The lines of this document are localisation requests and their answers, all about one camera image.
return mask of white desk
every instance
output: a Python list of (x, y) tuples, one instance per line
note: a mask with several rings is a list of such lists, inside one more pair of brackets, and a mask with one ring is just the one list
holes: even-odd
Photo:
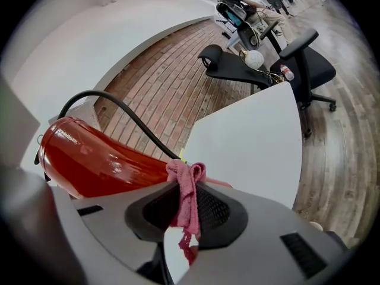
[(183, 157), (207, 176), (292, 208), (302, 134), (290, 84), (280, 83), (198, 120)]

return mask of pink rag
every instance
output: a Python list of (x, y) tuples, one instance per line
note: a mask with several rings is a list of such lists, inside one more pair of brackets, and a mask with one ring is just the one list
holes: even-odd
[(182, 160), (174, 159), (166, 165), (168, 173), (167, 181), (179, 183), (179, 209), (172, 221), (172, 227), (183, 227), (192, 235), (200, 232), (198, 218), (196, 182), (204, 182), (206, 179), (206, 166), (203, 163), (195, 163), (191, 167)]

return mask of plastic bottle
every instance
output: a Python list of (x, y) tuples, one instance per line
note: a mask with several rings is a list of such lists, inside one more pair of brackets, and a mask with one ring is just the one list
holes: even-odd
[(291, 81), (295, 78), (293, 72), (286, 65), (281, 64), (280, 70), (284, 74), (287, 81)]

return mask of wooden floor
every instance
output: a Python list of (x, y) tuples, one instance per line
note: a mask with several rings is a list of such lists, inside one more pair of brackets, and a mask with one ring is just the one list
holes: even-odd
[[(334, 65), (337, 70), (337, 76), (328, 84), (314, 90), (314, 93), (335, 98), (337, 100), (337, 110), (331, 113), (328, 104), (321, 102), (313, 102), (309, 108), (313, 135), (303, 143), (302, 174), (293, 209), (305, 219), (318, 222), (325, 230), (335, 231), (348, 245), (352, 245), (365, 237), (377, 212), (379, 203), (379, 71), (375, 65), (371, 51), (365, 42), (365, 38), (345, 9), (337, 1), (326, 0), (324, 6), (320, 6), (317, 0), (310, 0), (310, 5), (312, 6), (291, 18), (290, 24), (297, 34), (301, 34), (308, 27), (313, 27), (318, 31), (319, 37), (313, 42), (312, 47)], [(184, 89), (187, 87), (187, 90), (189, 90), (185, 94), (189, 98), (180, 100), (179, 102), (176, 99), (176, 105), (174, 104), (176, 108), (173, 108), (171, 107), (172, 104), (169, 104), (170, 99), (166, 103), (163, 100), (156, 100), (157, 102), (155, 102), (154, 98), (156, 97), (153, 97), (151, 104), (154, 103), (155, 109), (158, 102), (161, 102), (161, 105), (165, 105), (165, 107), (162, 107), (163, 111), (173, 108), (173, 111), (176, 112), (171, 111), (172, 116), (167, 116), (169, 121), (165, 118), (166, 112), (164, 114), (161, 113), (163, 117), (157, 117), (157, 121), (154, 123), (154, 126), (152, 125), (151, 129), (157, 133), (156, 131), (158, 131), (161, 122), (165, 120), (164, 126), (161, 125), (162, 128), (159, 130), (163, 135), (159, 136), (168, 147), (178, 152), (180, 150), (180, 147), (178, 147), (180, 144), (178, 143), (185, 143), (190, 131), (190, 126), (189, 128), (184, 127), (185, 120), (187, 124), (189, 122), (187, 119), (191, 118), (191, 123), (189, 124), (192, 125), (196, 119), (207, 115), (204, 109), (201, 108), (203, 107), (202, 100), (206, 102), (206, 105), (210, 105), (214, 101), (218, 102), (217, 98), (219, 97), (219, 101), (223, 101), (223, 98), (225, 98), (225, 104), (216, 104), (218, 107), (223, 107), (245, 97), (246, 93), (242, 93), (241, 90), (247, 85), (236, 83), (231, 89), (235, 91), (235, 88), (238, 87), (240, 88), (240, 92), (237, 93), (238, 95), (233, 95), (231, 100), (229, 100), (229, 96), (218, 95), (215, 98), (214, 95), (211, 96), (209, 92), (215, 93), (215, 91), (212, 92), (213, 85), (216, 86), (216, 90), (220, 86), (220, 81), (206, 78), (203, 67), (200, 66), (199, 61), (195, 61), (196, 55), (202, 46), (214, 42), (225, 46), (226, 40), (220, 38), (220, 30), (211, 28), (210, 23), (206, 21), (204, 24), (198, 24), (195, 27), (181, 30), (176, 35), (178, 39), (170, 38), (171, 36), (169, 36), (168, 39), (162, 40), (153, 46), (151, 50), (148, 50), (148, 53), (143, 53), (141, 57), (138, 57), (137, 61), (131, 64), (131, 67), (115, 78), (114, 82), (110, 85), (110, 91), (119, 94), (128, 103), (133, 104), (135, 97), (134, 99), (128, 99), (128, 94), (131, 97), (132, 92), (141, 101), (134, 106), (134, 109), (137, 109), (138, 112), (138, 106), (141, 106), (144, 103), (144, 99), (148, 96), (144, 93), (143, 96), (140, 96), (141, 98), (139, 97), (139, 94), (142, 92), (141, 90), (145, 89), (144, 83), (146, 81), (150, 83), (150, 78), (143, 75), (146, 71), (150, 71), (150, 69), (143, 70), (143, 67), (148, 68), (152, 66), (149, 64), (151, 60), (148, 60), (147, 56), (151, 54), (153, 56), (151, 63), (155, 64), (161, 58), (168, 58), (170, 54), (175, 54), (176, 58), (171, 59), (175, 60), (176, 63), (172, 64), (172, 66), (165, 65), (165, 62), (162, 61), (164, 62), (163, 65), (168, 68), (167, 71), (170, 70), (178, 75), (177, 78), (174, 77), (175, 79), (172, 79), (178, 82), (177, 85), (175, 82), (172, 84), (173, 81), (169, 81), (170, 87), (174, 87), (172, 91), (173, 97), (171, 98), (177, 98), (174, 94), (177, 94), (181, 90), (181, 87), (178, 86), (182, 86), (185, 83)], [(193, 42), (192, 39), (196, 38), (198, 40), (195, 43), (200, 44), (197, 46), (193, 43), (190, 44), (190, 42)], [(165, 48), (169, 49), (169, 46), (173, 48), (170, 49), (172, 52), (166, 53)], [(183, 52), (177, 54), (176, 50), (183, 50)], [(266, 65), (272, 64), (278, 58), (274, 49), (265, 44), (260, 48), (260, 51), (265, 56)], [(191, 54), (191, 56), (188, 56), (190, 66), (186, 67), (185, 63), (181, 62), (181, 58), (184, 60), (188, 54)], [(194, 66), (197, 68), (192, 73), (191, 67)], [(181, 77), (180, 72), (185, 69), (187, 72), (183, 73), (183, 77)], [(167, 80), (170, 80), (170, 77), (172, 77), (172, 74), (165, 75), (165, 72), (162, 74), (162, 70), (158, 72), (160, 71), (159, 66), (154, 71), (152, 70), (153, 74), (150, 73), (150, 75), (165, 77), (162, 79), (157, 79), (156, 77), (153, 81), (154, 83), (151, 82), (151, 85), (149, 85), (150, 90), (153, 87), (157, 87), (157, 83), (160, 86), (165, 86)], [(140, 73), (142, 75), (141, 78), (136, 77), (135, 72), (137, 74)], [(186, 75), (189, 74), (192, 74), (192, 76), (186, 78)], [(200, 82), (203, 85), (204, 81), (208, 85), (205, 84), (207, 87), (203, 93)], [(231, 89), (229, 88), (229, 85), (221, 84), (219, 94), (230, 94)], [(150, 94), (150, 91), (147, 90), (145, 90), (146, 94)], [(189, 115), (184, 115), (186, 112), (185, 105), (186, 107), (188, 106), (188, 111), (194, 112), (194, 117), (190, 117), (190, 113)], [(153, 156), (156, 155), (156, 150), (153, 151), (154, 145), (152, 145), (153, 147), (149, 147), (149, 144), (146, 145), (147, 141), (143, 140), (144, 137), (141, 135), (141, 132), (137, 132), (133, 126), (132, 129), (129, 128), (128, 124), (126, 124), (128, 117), (123, 116), (122, 111), (117, 112), (116, 108), (111, 110), (103, 102), (98, 102), (95, 108), (101, 117), (103, 130), (110, 136), (137, 149), (140, 149), (139, 145), (141, 144), (143, 152)], [(107, 113), (110, 112), (109, 115), (106, 115), (107, 118), (104, 116), (105, 110)], [(154, 113), (153, 116), (151, 115), (152, 111), (149, 105), (141, 109), (143, 117), (145, 117), (144, 113), (150, 113), (149, 118), (146, 119), (148, 126), (151, 125), (152, 119), (155, 119), (153, 117)], [(177, 119), (177, 117), (173, 120), (172, 118), (175, 114), (181, 115), (183, 120), (181, 118)], [(178, 132), (175, 133), (177, 126), (184, 127), (184, 129), (181, 129), (182, 133), (180, 135)], [(172, 139), (176, 140), (177, 144), (175, 142), (170, 144)], [(157, 156), (155, 157), (159, 156), (162, 159), (162, 155), (157, 152)]]
[(289, 22), (297, 34), (315, 28), (319, 37), (311, 47), (337, 70), (313, 91), (335, 98), (337, 110), (331, 113), (323, 102), (309, 109), (313, 135), (303, 143), (293, 209), (352, 245), (365, 237), (379, 203), (379, 71), (365, 37), (338, 1), (314, 1)]

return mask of chair seat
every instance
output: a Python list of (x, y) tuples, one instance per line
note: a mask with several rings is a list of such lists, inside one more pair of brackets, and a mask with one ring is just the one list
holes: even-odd
[[(333, 65), (329, 63), (322, 55), (310, 47), (305, 48), (304, 53), (309, 67), (312, 90), (327, 83), (335, 77), (337, 74), (336, 70)], [(296, 100), (302, 101), (300, 92), (301, 79), (295, 58), (290, 58), (289, 60), (279, 59), (271, 66), (271, 72), (281, 72), (281, 64), (286, 65), (294, 73), (294, 79), (289, 81), (289, 83), (292, 86)]]
[[(267, 70), (263, 65), (259, 69), (261, 71)], [(239, 56), (227, 52), (221, 54), (218, 68), (207, 69), (206, 75), (224, 80), (256, 84), (261, 90), (270, 86), (266, 75), (250, 69)]]

